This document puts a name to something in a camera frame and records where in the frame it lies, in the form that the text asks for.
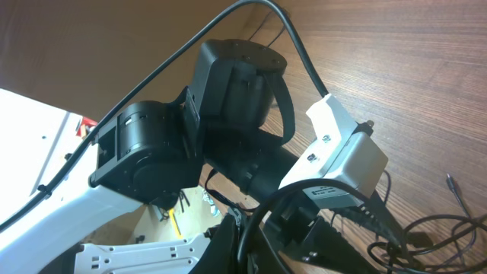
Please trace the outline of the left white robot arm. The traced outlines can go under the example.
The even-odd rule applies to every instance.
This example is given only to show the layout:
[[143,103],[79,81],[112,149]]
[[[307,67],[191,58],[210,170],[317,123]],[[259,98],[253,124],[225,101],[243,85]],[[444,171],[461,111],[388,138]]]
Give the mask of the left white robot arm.
[[253,197],[214,234],[166,244],[84,246],[69,273],[286,272],[296,260],[343,273],[375,268],[318,212],[332,209],[404,249],[403,229],[376,184],[387,156],[323,92],[307,114],[315,140],[301,156],[283,56],[248,40],[208,40],[190,85],[170,103],[147,100],[100,121],[53,181],[1,226],[1,271],[38,273],[88,233],[143,204],[170,209],[214,170]]

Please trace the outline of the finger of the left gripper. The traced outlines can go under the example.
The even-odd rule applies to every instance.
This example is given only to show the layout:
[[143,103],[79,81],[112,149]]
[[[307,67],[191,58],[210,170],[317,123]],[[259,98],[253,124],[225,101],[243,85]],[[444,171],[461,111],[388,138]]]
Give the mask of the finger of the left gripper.
[[402,227],[389,212],[377,191],[373,192],[368,204],[335,209],[334,212],[386,238],[398,247],[406,242]]
[[348,274],[379,274],[348,241],[321,216],[315,218],[296,247],[307,264]]

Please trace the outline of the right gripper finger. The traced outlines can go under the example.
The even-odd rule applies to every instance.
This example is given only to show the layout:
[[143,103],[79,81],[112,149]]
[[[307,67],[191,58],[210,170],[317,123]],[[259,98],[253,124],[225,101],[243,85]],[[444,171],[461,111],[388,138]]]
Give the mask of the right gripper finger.
[[220,225],[209,229],[212,232],[210,243],[199,262],[190,273],[208,274],[282,274],[289,273],[289,267],[271,248],[266,236],[259,228],[253,237],[242,266],[237,263],[237,248],[240,232],[237,220],[226,214]]

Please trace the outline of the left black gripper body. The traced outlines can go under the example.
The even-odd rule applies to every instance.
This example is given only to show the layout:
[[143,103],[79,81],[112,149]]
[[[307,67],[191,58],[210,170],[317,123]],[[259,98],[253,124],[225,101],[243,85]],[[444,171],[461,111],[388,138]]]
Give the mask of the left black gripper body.
[[318,207],[308,198],[285,198],[272,208],[263,233],[274,251],[296,251],[319,213]]

